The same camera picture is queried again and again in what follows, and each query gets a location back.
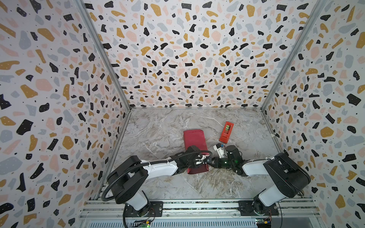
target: patterned wallpaper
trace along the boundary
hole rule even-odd
[[[132,107],[259,107],[315,0],[85,0]]]
[[[365,227],[365,1],[328,1],[265,114],[329,228]]]
[[[125,109],[73,1],[0,7],[0,227],[77,227]]]

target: gray marble floor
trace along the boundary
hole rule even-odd
[[[131,155],[158,160],[185,151],[183,131],[191,129],[204,131],[208,150],[213,152],[226,121],[234,123],[227,145],[236,145],[243,159],[277,154],[261,113],[256,110],[134,109],[113,168]],[[252,198],[272,184],[269,177],[241,177],[210,167],[206,173],[150,179],[141,190],[150,199]]]

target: robotic arm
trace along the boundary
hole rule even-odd
[[[196,146],[191,146],[185,152],[166,160],[145,161],[136,155],[131,156],[109,174],[107,177],[109,185],[101,199],[103,201],[115,199],[117,204],[127,203],[142,217],[151,206],[147,196],[139,190],[146,180],[163,175],[180,174],[187,168],[209,164],[214,168],[231,168],[243,177],[270,175],[274,185],[255,196],[252,204],[253,210],[261,215],[266,213],[273,203],[286,197],[293,198],[311,181],[309,175],[284,153],[279,153],[270,159],[250,161],[243,160],[235,146],[226,147],[226,158],[220,144],[214,146],[214,149],[217,150],[219,157],[211,158],[210,151],[200,151]],[[109,190],[113,193],[112,197],[106,197]]]

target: red envelope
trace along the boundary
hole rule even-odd
[[[207,144],[205,142],[204,131],[202,130],[184,131],[184,144],[185,144],[185,150],[187,150],[189,146],[197,146],[200,150],[208,150]],[[188,174],[204,173],[208,171],[209,171],[208,164],[203,164],[198,168],[188,169]]]

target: orange spirit level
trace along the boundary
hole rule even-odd
[[[228,143],[229,136],[231,135],[233,129],[233,123],[226,122],[226,125],[223,128],[222,134],[220,135],[219,141],[222,143]]]

